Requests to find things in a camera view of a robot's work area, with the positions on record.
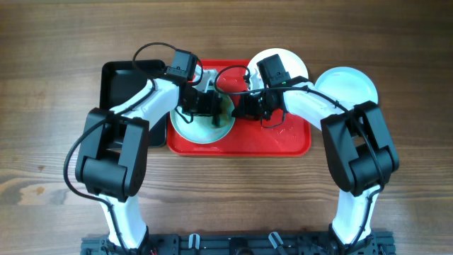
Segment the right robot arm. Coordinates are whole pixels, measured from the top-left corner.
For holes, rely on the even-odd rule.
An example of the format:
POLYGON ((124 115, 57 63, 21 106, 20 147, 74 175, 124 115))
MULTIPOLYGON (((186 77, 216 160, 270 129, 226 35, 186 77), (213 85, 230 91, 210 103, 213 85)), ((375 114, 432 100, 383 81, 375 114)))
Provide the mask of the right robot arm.
POLYGON ((305 63, 283 49, 260 52, 244 69, 248 88, 239 92, 237 117, 261 120, 279 109, 322 133, 328 170, 340 189, 329 251, 349 254, 370 246, 375 203, 399 167, 370 78, 339 67, 312 82, 305 63))

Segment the light blue plate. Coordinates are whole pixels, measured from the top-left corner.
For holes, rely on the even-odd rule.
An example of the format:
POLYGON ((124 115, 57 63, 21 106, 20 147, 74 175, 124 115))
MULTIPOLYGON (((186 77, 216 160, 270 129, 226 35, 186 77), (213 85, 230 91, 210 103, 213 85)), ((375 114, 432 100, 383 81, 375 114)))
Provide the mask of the light blue plate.
POLYGON ((191 123, 186 123, 179 113, 190 120, 188 114, 182 113, 182 108, 177 107, 178 111, 172 110, 170 112, 170 119, 173 129, 185 140, 195 144, 210 144, 224 138, 233 128, 235 118, 231 116, 234 109, 234 103, 228 95, 220 94, 229 101, 228 117, 229 121, 226 126, 221 128, 214 128, 212 126, 212 116, 194 116, 191 123))
POLYGON ((334 67, 325 71, 316 80, 315 87, 339 101, 353 104, 367 101, 379 102, 373 81, 366 74, 352 67, 334 67))

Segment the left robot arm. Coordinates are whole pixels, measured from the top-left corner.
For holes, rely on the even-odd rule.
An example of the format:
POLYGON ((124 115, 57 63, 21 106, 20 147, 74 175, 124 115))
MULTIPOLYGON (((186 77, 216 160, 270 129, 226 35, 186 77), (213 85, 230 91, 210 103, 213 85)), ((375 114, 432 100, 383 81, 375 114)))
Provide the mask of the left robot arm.
POLYGON ((193 53, 176 49, 171 65, 133 59, 144 87, 109 110, 93 108, 84 131, 69 150, 63 175, 78 196, 101 204, 109 233, 105 254, 148 254, 149 228, 142 218, 138 191, 147 170, 150 130, 181 107, 191 116, 213 116, 219 104, 207 88, 217 71, 205 69, 193 53))

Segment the green yellow sponge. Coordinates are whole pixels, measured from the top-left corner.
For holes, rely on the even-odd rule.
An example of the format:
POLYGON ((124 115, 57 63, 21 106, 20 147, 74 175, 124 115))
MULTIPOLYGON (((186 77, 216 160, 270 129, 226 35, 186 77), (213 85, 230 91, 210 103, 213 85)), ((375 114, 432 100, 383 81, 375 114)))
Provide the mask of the green yellow sponge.
POLYGON ((223 96, 214 97, 214 115, 212 116, 212 126, 222 128, 227 125, 229 101, 223 96))

